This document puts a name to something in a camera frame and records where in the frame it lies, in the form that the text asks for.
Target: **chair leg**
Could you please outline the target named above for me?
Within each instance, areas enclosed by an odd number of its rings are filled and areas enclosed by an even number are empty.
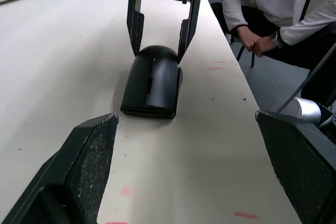
[[[239,50],[239,53],[238,53],[238,56],[237,56],[237,61],[238,61],[238,62],[239,62],[239,60],[240,60],[240,58],[241,58],[241,56],[242,56],[242,54],[243,54],[243,52],[244,52],[244,49],[245,49],[245,47],[242,46],[242,47],[240,48],[240,50]]]
[[[252,52],[252,62],[251,62],[251,68],[254,67],[254,60],[256,59],[256,55],[254,52]]]

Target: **wristwatch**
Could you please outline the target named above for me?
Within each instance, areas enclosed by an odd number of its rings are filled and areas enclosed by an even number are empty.
[[[280,37],[279,31],[276,31],[271,34],[271,41],[277,46],[282,47],[285,43]]]

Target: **person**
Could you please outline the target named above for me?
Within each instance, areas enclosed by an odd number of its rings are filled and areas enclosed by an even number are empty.
[[[223,32],[257,56],[311,71],[336,42],[336,0],[222,0]],[[301,97],[331,106],[336,100],[336,51]]]

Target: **black plastic part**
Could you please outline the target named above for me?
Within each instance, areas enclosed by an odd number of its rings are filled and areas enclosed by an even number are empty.
[[[201,0],[177,1],[182,1],[182,3],[190,2],[189,18],[182,21],[180,32],[179,50],[177,52],[177,63],[180,63],[191,40],[195,35]],[[143,35],[144,15],[141,14],[140,9],[141,0],[129,0],[127,27],[135,56],[137,56],[140,51],[141,39]]]
[[[109,177],[119,118],[75,127],[37,172],[3,224],[94,224]]]
[[[256,119],[275,174],[302,224],[335,224],[336,146],[298,118],[258,111]]]
[[[182,83],[177,55],[164,46],[149,46],[139,52],[130,70],[121,111],[148,118],[172,119]]]
[[[318,125],[324,123],[327,119],[329,119],[332,116],[332,112],[325,106],[323,106],[321,103],[316,103],[318,107],[321,110],[321,120]]]
[[[141,0],[128,1],[127,27],[135,56],[140,51],[143,34],[144,15],[140,13],[140,8]]]
[[[323,122],[319,126],[319,130],[323,132],[334,144],[336,144],[336,113]]]

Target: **black chair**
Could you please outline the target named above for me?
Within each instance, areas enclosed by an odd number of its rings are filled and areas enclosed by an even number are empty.
[[[221,28],[222,28],[222,31],[225,34],[225,31],[223,29],[223,24],[225,24],[225,19],[224,19],[224,15],[223,15],[223,7],[222,7],[222,4],[221,3],[212,3],[211,4],[211,8],[212,8],[212,11],[214,12]],[[234,42],[240,42],[240,39],[239,38],[236,38],[234,36],[231,36],[231,39],[230,39],[230,45],[232,45]],[[245,47],[242,46],[239,50],[239,53],[238,53],[238,56],[237,56],[237,61],[239,62],[243,52],[245,50]],[[254,52],[252,52],[252,59],[251,59],[251,68],[254,67],[254,63],[255,63],[255,59],[256,59],[256,55]]]

